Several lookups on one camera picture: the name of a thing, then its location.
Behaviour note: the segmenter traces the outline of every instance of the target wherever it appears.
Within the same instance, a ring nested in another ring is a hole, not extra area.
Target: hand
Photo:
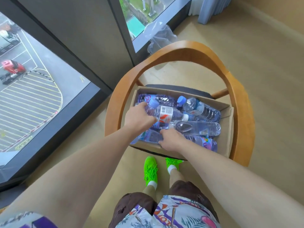
[[[146,105],[147,103],[141,102],[137,106],[131,107],[126,113],[125,126],[129,127],[130,132],[136,136],[149,129],[156,122],[155,117],[146,113]]]
[[[179,152],[184,143],[187,142],[187,139],[175,129],[161,130],[160,134],[164,140],[158,143],[168,151]]]

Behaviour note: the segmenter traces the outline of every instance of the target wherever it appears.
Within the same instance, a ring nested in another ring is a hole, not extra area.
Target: plastic bag
[[[151,40],[151,44],[148,46],[148,53],[150,54],[177,41],[177,36],[173,34],[170,27],[162,22],[152,22],[148,24],[143,34]]]

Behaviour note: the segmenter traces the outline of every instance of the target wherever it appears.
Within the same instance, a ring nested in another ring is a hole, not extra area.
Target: brown shorts
[[[214,215],[217,221],[219,221],[209,199],[192,182],[176,181],[169,189],[168,195],[185,197],[202,204]],[[137,205],[145,208],[149,214],[153,215],[158,203],[154,201],[152,197],[142,192],[124,195],[115,207],[109,228],[115,228],[116,225]]]

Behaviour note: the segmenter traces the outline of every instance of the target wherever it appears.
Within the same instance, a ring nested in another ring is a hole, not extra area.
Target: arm
[[[146,114],[145,106],[132,107],[123,128],[48,170],[0,215],[0,221],[33,211],[60,228],[83,227],[130,142],[156,122]]]
[[[236,162],[162,130],[161,146],[182,154],[212,194],[241,227],[302,227],[304,207]]]

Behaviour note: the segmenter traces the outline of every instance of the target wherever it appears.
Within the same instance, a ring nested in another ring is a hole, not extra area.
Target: white sock
[[[170,174],[171,170],[173,170],[173,169],[177,169],[176,166],[175,165],[169,165],[169,167],[168,167],[169,174]]]
[[[155,181],[150,181],[149,183],[148,183],[148,186],[153,186],[154,188],[155,188],[155,190],[156,190],[156,188],[157,188],[157,183],[155,182]]]

